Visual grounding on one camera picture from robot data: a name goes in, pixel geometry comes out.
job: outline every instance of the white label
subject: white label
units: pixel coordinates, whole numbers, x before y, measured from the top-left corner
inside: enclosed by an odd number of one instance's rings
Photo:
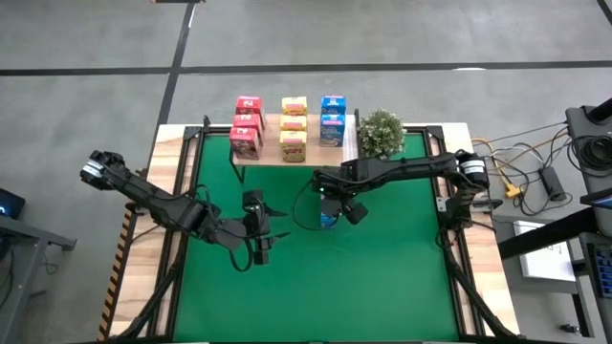
[[[101,178],[102,175],[99,173],[99,171],[97,169],[95,169],[94,167],[90,166],[89,164],[86,164],[85,166],[83,166],[83,171],[89,173],[90,175],[97,177],[97,178]]]
[[[102,166],[101,164],[99,164],[98,162],[93,161],[93,160],[87,161],[87,164],[92,166],[92,167],[94,167],[94,168],[96,168],[96,169],[98,169],[98,170],[101,170],[102,168],[104,168],[104,166]]]
[[[461,164],[461,167],[463,168],[468,168],[468,167],[473,167],[473,166],[485,167],[485,162],[484,161],[466,161]]]
[[[469,168],[464,169],[464,173],[465,174],[485,173],[485,168],[484,167],[469,167]]]

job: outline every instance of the wooden shelf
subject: wooden shelf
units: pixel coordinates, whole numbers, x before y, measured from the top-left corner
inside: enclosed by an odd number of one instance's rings
[[[286,162],[280,154],[280,115],[266,115],[264,145],[259,152],[259,160],[238,159],[233,156],[236,166],[295,166],[321,167],[340,166],[344,160],[342,147],[321,147],[318,145],[320,115],[308,115],[308,139],[306,141],[306,160]]]

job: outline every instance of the blue juice box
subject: blue juice box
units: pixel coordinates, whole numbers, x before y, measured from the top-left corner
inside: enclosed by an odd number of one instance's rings
[[[342,147],[344,124],[344,115],[321,115],[319,145],[322,147]]]
[[[321,204],[323,203],[324,199],[325,196],[321,195]],[[321,229],[332,229],[337,220],[338,217],[328,216],[321,211]]]
[[[323,96],[321,98],[322,115],[345,115],[346,99],[344,96]]]

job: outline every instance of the power adapter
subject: power adapter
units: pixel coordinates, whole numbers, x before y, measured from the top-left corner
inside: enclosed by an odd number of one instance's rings
[[[558,179],[557,172],[553,166],[546,168],[540,168],[537,170],[539,177],[542,179],[544,189],[548,194],[548,198],[551,201],[559,202],[564,201],[567,197],[565,196],[565,190]]]

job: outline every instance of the yellow connector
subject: yellow connector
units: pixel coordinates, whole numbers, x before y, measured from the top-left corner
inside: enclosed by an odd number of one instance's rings
[[[513,184],[506,184],[506,198],[513,199],[514,197],[518,197],[523,190],[520,187],[514,186]]]

